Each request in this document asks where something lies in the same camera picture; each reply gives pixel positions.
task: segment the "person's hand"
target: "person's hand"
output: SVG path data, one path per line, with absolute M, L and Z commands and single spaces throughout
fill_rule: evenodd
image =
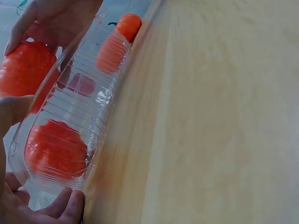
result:
M 48 45 L 56 53 L 58 47 L 64 51 L 74 38 L 91 25 L 103 0 L 33 0 L 12 28 L 4 54 L 7 56 L 21 41 L 32 38 Z M 64 88 L 71 68 L 66 65 L 77 47 L 61 64 L 66 69 L 57 83 Z
M 26 115 L 32 96 L 0 99 L 0 223 L 1 224 L 79 224 L 84 209 L 84 193 L 65 189 L 48 208 L 33 211 L 30 195 L 13 173 L 6 173 L 6 155 L 2 138 L 10 126 Z

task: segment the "wood grain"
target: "wood grain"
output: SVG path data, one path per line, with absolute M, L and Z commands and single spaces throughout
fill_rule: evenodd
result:
M 88 183 L 86 224 L 299 222 L 298 7 L 157 7 Z

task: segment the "orange tomato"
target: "orange tomato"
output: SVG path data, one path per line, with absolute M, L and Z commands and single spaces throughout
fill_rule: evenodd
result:
M 41 42 L 22 42 L 16 50 L 2 60 L 0 67 L 1 96 L 34 95 L 56 62 L 56 56 L 50 53 Z M 54 83 L 60 76 L 56 70 L 49 78 L 31 113 L 37 113 Z
M 34 173 L 70 180 L 83 174 L 86 158 L 87 146 L 79 133 L 62 121 L 50 119 L 29 132 L 24 160 Z
M 142 20 L 138 15 L 128 13 L 124 14 L 118 23 L 111 22 L 110 24 L 116 25 L 115 31 L 132 43 L 142 25 Z
M 112 74 L 119 69 L 125 54 L 126 47 L 123 40 L 113 33 L 103 42 L 97 55 L 96 65 L 102 72 Z

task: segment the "transparent plastic lid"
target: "transparent plastic lid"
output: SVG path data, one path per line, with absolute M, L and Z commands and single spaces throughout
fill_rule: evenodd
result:
M 91 174 L 131 49 L 101 17 L 57 59 L 17 128 L 8 161 L 25 187 L 57 195 L 81 189 Z

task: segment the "tomato stem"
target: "tomato stem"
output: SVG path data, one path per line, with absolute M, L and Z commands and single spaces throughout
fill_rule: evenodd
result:
M 110 23 L 108 23 L 108 26 L 110 26 L 110 25 L 117 25 L 117 22 L 110 22 Z

